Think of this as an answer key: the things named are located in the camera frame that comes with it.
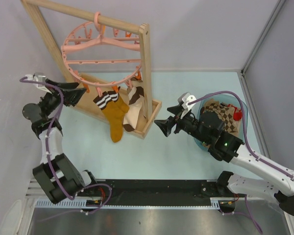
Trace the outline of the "cream brown striped sock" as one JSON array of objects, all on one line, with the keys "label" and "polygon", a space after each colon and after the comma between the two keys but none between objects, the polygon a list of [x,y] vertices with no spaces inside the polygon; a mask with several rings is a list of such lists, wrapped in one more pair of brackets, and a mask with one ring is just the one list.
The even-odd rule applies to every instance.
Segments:
[{"label": "cream brown striped sock", "polygon": [[130,106],[142,107],[144,102],[144,88],[140,82],[132,81],[132,87],[127,88]]}]

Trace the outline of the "pink round clip hanger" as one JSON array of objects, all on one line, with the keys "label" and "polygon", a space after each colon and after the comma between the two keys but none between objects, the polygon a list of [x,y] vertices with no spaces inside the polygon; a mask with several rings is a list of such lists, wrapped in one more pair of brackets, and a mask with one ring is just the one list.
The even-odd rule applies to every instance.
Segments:
[{"label": "pink round clip hanger", "polygon": [[[61,54],[64,66],[74,80],[85,88],[118,86],[130,83],[131,78],[142,78],[142,68],[146,65],[141,33],[144,25],[105,18],[100,12],[91,15],[91,20],[76,27],[64,40]],[[108,83],[86,78],[82,71],[93,71],[96,65],[105,68],[115,65],[129,65],[130,74]]]}]

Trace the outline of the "mustard yellow sock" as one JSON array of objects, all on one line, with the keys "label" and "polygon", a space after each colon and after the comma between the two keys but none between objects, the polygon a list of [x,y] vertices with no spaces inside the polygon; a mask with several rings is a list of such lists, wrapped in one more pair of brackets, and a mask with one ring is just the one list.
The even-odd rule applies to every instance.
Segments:
[{"label": "mustard yellow sock", "polygon": [[112,100],[108,92],[98,95],[93,102],[100,108],[110,125],[110,137],[112,142],[117,143],[123,136],[124,112]]}]

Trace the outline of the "mustard striped cuff sock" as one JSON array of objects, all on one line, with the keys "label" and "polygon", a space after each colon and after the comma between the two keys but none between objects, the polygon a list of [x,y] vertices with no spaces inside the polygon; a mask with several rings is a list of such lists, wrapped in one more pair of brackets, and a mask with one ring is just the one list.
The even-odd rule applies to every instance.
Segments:
[{"label": "mustard striped cuff sock", "polygon": [[116,91],[108,91],[107,93],[110,95],[116,106],[121,110],[121,122],[123,122],[125,115],[129,111],[129,106],[123,101],[122,97]]}]

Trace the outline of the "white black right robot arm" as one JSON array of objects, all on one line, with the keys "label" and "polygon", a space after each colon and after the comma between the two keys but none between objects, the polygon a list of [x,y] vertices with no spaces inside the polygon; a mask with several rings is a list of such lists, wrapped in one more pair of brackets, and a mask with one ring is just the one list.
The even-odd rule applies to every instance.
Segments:
[{"label": "white black right robot arm", "polygon": [[207,144],[208,152],[216,160],[240,166],[260,177],[254,180],[223,172],[216,184],[219,195],[236,193],[266,199],[294,216],[294,170],[259,154],[242,139],[224,131],[224,123],[216,113],[206,112],[196,119],[191,111],[184,114],[180,105],[169,107],[168,111],[174,115],[154,122],[166,137],[184,131]]}]

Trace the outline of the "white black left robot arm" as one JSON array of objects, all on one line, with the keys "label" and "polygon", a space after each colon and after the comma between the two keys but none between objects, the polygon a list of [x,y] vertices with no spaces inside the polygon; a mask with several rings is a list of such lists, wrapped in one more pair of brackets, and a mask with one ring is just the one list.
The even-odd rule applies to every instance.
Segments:
[{"label": "white black left robot arm", "polygon": [[58,121],[64,106],[75,106],[87,92],[79,83],[58,83],[47,78],[28,74],[20,79],[46,91],[38,103],[28,103],[22,109],[30,120],[31,129],[42,143],[42,159],[32,174],[47,198],[54,204],[64,199],[74,200],[83,191],[92,196],[98,191],[93,174],[79,171],[62,148],[63,130]]}]

